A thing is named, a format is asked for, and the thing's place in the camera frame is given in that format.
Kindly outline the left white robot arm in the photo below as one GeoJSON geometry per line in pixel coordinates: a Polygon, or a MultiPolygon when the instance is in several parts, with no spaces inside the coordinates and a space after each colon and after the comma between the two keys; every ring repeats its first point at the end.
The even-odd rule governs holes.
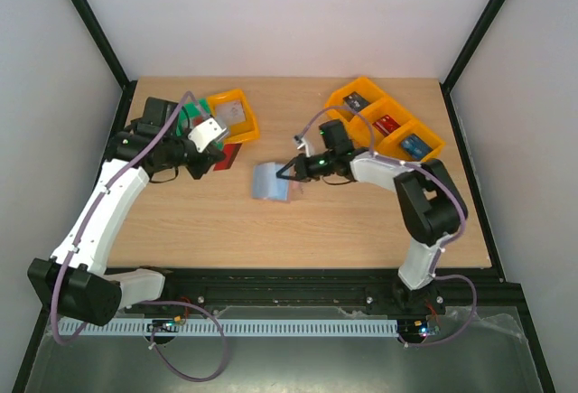
{"type": "Polygon", "coordinates": [[[65,316],[97,326],[118,310],[155,300],[165,275],[150,267],[110,275],[113,243],[137,197],[157,173],[185,169],[199,180],[225,155],[228,127],[191,93],[180,102],[148,98],[143,115],[112,136],[98,181],[65,239],[27,275],[51,323],[65,316]]]}

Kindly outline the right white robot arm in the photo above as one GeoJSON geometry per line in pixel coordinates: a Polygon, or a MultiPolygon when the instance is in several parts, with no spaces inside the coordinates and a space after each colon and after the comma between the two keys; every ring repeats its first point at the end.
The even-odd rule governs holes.
{"type": "Polygon", "coordinates": [[[403,283],[394,291],[396,307],[413,313],[425,302],[424,287],[437,277],[445,247],[465,231],[468,210],[452,177],[438,159],[408,162],[356,148],[341,121],[320,125],[325,151],[310,152],[304,134],[294,137],[302,152],[277,170],[279,180],[310,182],[338,175],[393,192],[410,235],[406,259],[398,269],[403,283]]]}

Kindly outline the red credit card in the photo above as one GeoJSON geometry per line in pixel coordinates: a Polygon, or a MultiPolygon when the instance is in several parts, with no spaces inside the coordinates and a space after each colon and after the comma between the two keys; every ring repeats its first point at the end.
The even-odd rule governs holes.
{"type": "Polygon", "coordinates": [[[223,147],[223,153],[225,154],[225,159],[216,163],[213,167],[214,171],[225,171],[228,170],[237,158],[238,152],[240,151],[242,144],[225,144],[223,147]]]}

